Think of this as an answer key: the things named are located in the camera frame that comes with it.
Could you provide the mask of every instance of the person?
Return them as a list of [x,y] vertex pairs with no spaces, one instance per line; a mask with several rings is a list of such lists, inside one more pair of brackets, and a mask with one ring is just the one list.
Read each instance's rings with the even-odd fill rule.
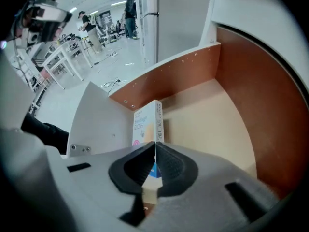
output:
[[121,23],[120,29],[123,29],[126,33],[126,37],[129,38],[129,32],[127,31],[126,28],[126,11],[122,13],[120,23]]
[[126,1],[126,28],[129,33],[129,38],[133,39],[133,31],[135,30],[136,6],[134,0]]
[[89,40],[93,44],[96,53],[103,51],[101,43],[98,39],[98,33],[95,25],[90,24],[88,16],[86,16],[85,11],[80,11],[78,13],[78,18],[83,21],[83,26],[79,30],[86,30],[88,32]]
[[120,22],[119,20],[117,21],[117,24],[116,24],[116,32],[119,34],[120,33]]

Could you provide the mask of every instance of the cardboard box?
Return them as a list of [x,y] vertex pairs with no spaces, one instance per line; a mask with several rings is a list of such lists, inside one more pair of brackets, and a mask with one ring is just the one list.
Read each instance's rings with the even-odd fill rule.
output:
[[[134,113],[132,145],[147,142],[164,142],[162,103],[153,100]],[[161,173],[154,164],[150,176],[159,178]]]
[[143,202],[157,204],[157,192],[160,187],[163,186],[162,178],[154,178],[150,175],[147,176],[142,188],[143,188]]

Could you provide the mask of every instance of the ceiling light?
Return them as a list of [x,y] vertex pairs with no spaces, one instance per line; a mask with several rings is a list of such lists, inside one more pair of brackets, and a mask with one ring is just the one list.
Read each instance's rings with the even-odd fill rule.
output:
[[116,5],[118,5],[118,4],[123,4],[123,3],[126,3],[126,1],[113,3],[113,4],[111,4],[111,6],[116,6]]
[[3,50],[6,48],[6,41],[0,41],[0,48]]
[[95,13],[97,13],[97,12],[98,12],[98,10],[96,10],[96,11],[90,13],[90,15],[93,15],[93,14],[95,14]]
[[76,8],[76,7],[74,7],[74,8],[72,8],[72,9],[70,9],[70,13],[73,13],[75,10],[77,10],[77,8]]

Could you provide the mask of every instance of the black slot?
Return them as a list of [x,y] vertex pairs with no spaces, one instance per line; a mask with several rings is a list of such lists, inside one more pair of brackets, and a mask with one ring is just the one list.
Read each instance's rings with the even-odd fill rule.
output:
[[136,195],[131,211],[124,213],[119,219],[136,227],[144,220],[144,218],[145,212],[142,197],[141,195]]
[[73,165],[73,166],[70,166],[70,167],[67,167],[67,168],[68,168],[68,171],[71,173],[71,172],[79,171],[81,169],[89,168],[89,167],[91,167],[91,165],[89,163],[85,162],[85,163]]
[[249,222],[258,220],[266,213],[240,184],[236,182],[229,183],[225,185],[225,188],[248,218]]

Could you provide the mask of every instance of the white table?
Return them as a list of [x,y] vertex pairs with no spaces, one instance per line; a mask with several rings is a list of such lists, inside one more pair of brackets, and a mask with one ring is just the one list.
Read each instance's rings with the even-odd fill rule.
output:
[[[78,71],[76,70],[72,60],[71,60],[71,56],[73,54],[75,54],[77,51],[81,51],[82,55],[84,56],[87,64],[90,66],[90,68],[92,68],[92,64],[89,61],[89,59],[87,58],[84,48],[82,46],[82,44],[80,42],[77,42],[78,47],[76,49],[74,49],[73,51],[67,52],[66,49],[69,48],[69,45],[71,44],[70,41],[65,42],[64,44],[60,45],[42,64],[42,66],[47,70],[47,72],[51,75],[51,77],[58,83],[58,85],[62,88],[65,89],[65,87],[63,87],[59,81],[57,80],[57,78],[55,77],[55,75],[53,74],[53,69],[56,68],[57,66],[59,66],[60,64],[63,64],[68,72],[74,76],[74,74],[71,72],[71,70],[68,68],[66,62],[70,65],[70,67],[73,69],[73,71],[76,73],[76,75],[78,76],[78,78],[83,81],[84,78],[81,77],[81,75],[78,73]],[[59,61],[57,63],[55,63],[51,68],[49,68],[47,65],[55,59],[56,56],[59,56]]]

